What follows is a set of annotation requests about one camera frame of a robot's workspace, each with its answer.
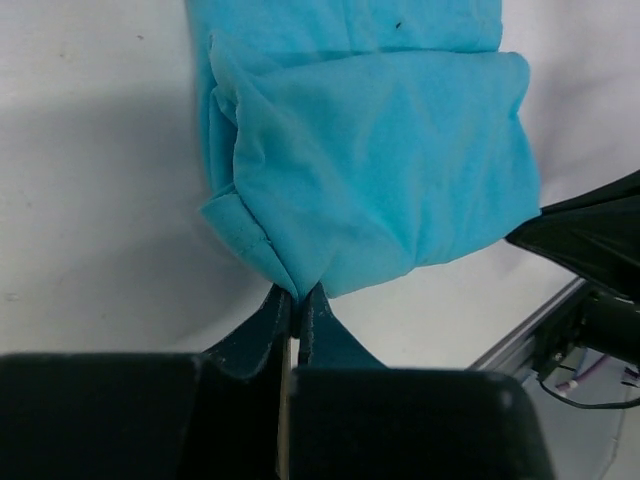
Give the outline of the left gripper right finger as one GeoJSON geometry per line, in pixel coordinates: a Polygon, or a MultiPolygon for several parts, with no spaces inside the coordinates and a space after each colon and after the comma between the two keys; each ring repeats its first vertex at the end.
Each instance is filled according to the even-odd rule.
{"type": "Polygon", "coordinates": [[[323,286],[316,284],[296,308],[298,365],[317,369],[384,369],[336,318],[323,286]]]}

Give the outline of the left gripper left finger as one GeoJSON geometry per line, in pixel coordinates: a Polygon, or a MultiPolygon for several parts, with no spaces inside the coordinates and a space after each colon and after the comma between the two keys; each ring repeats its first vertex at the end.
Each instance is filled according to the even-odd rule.
{"type": "Polygon", "coordinates": [[[273,285],[260,307],[204,353],[226,376],[250,380],[275,352],[282,352],[290,332],[291,296],[273,285]]]}

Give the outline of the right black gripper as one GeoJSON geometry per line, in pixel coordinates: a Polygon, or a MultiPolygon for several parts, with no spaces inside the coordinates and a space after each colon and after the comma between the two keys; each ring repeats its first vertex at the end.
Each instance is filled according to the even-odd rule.
{"type": "MultiPolygon", "coordinates": [[[[506,236],[626,300],[639,298],[639,173],[541,210],[506,236]]],[[[547,378],[576,348],[639,364],[639,306],[587,283],[542,336],[534,370],[547,378]]]]}

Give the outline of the teal t shirt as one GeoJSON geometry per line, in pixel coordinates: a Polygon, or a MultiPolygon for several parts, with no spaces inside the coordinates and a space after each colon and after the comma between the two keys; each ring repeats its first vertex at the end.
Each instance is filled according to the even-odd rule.
{"type": "Polygon", "coordinates": [[[337,297],[539,212],[526,60],[498,1],[191,1],[206,222],[267,280],[337,297]]]}

